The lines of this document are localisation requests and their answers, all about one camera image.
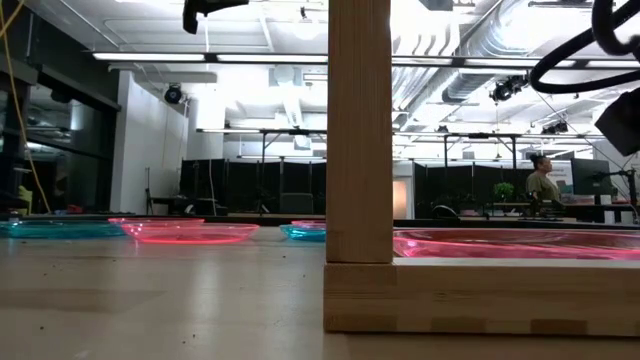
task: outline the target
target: black cable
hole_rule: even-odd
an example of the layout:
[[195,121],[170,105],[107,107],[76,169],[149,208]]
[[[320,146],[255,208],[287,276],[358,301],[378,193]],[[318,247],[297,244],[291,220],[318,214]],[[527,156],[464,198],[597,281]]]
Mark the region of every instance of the black cable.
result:
[[[640,10],[638,1],[629,1],[627,9],[629,11],[623,13],[622,22],[629,20],[635,13]],[[598,0],[593,2],[593,11],[591,13],[591,27],[593,36],[605,53],[609,55],[624,56],[632,53],[640,46],[640,36],[633,36],[628,43],[623,44],[618,40],[614,32],[613,24],[613,0]]]
[[[595,3],[598,3],[601,1],[603,0],[595,0],[594,7],[595,7]],[[627,2],[624,6],[622,6],[618,11],[616,11],[612,16],[609,17],[611,21],[610,25],[612,25],[611,29],[615,29],[620,25],[624,24],[626,21],[628,21],[633,15],[635,15],[639,11],[640,11],[640,1],[632,0]],[[604,32],[602,34],[599,33],[598,36],[600,35],[603,36],[604,38],[603,41],[607,41],[607,36]],[[575,36],[571,40],[560,45],[557,49],[550,52],[547,56],[542,58],[542,60],[540,60],[538,64],[536,64],[536,66],[531,70],[531,73],[530,73],[531,86],[536,91],[547,93],[547,94],[571,94],[571,93],[600,90],[600,89],[640,80],[640,70],[636,70],[633,72],[613,76],[606,79],[587,81],[587,82],[578,83],[578,84],[549,84],[549,83],[544,83],[540,81],[540,79],[547,72],[552,70],[561,61],[566,60],[567,58],[577,53],[578,51],[582,50],[583,48],[587,47],[594,41],[595,41],[595,37],[594,37],[593,31],[589,29]]]

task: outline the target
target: black partition panel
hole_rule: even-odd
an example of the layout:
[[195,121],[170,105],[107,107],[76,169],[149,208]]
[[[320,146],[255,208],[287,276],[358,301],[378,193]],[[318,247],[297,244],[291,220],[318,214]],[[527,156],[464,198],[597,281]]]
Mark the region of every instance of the black partition panel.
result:
[[324,215],[327,206],[327,164],[311,165],[311,194],[314,214]]
[[413,164],[413,206],[416,219],[425,219],[429,216],[429,204],[427,199],[427,168],[420,164]]
[[311,165],[300,163],[284,163],[283,193],[311,193]]
[[183,160],[180,171],[180,194],[189,199],[215,199],[226,203],[225,160]]
[[427,185],[425,187],[424,203],[427,208],[427,217],[431,216],[434,204],[441,203],[447,196],[447,186],[444,180],[445,168],[429,167],[427,169]]
[[475,166],[473,170],[473,188],[474,196],[479,203],[486,204],[493,201],[493,187],[505,181],[505,172],[511,172],[511,169]]
[[280,209],[280,181],[280,163],[265,163],[260,190],[262,202],[270,213],[277,213]]
[[473,188],[472,166],[454,166],[447,170],[447,193],[459,200],[471,197]]
[[230,162],[228,171],[227,207],[229,212],[257,211],[260,165]]

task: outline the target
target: spotlight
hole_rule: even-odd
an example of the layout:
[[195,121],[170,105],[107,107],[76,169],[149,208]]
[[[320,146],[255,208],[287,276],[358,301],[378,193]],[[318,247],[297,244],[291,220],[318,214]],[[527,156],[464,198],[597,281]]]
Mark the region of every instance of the spotlight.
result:
[[184,94],[180,90],[180,84],[169,85],[169,90],[164,94],[164,100],[173,105],[178,105],[184,100]]
[[567,122],[562,120],[562,121],[558,121],[557,123],[547,126],[545,128],[542,129],[541,134],[542,135],[555,135],[555,134],[562,134],[562,133],[566,133],[569,132],[569,126],[567,125]]
[[507,101],[527,85],[529,85],[528,75],[509,76],[505,81],[496,82],[496,88],[489,94],[489,97],[495,102]]
[[218,10],[247,4],[249,4],[249,0],[185,0],[182,27],[184,31],[195,35],[198,32],[197,13],[207,16]]

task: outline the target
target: wooden post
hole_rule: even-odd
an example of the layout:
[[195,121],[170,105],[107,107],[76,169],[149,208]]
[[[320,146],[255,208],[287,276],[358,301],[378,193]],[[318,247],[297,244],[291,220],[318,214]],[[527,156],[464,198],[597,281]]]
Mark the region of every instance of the wooden post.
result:
[[329,6],[327,262],[391,263],[390,0]]

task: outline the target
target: potted plant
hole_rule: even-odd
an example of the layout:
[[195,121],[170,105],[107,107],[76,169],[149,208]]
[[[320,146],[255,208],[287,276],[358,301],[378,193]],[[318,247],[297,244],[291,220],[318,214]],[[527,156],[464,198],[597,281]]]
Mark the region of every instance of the potted plant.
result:
[[505,202],[513,196],[513,185],[503,182],[493,186],[493,196],[497,201]]

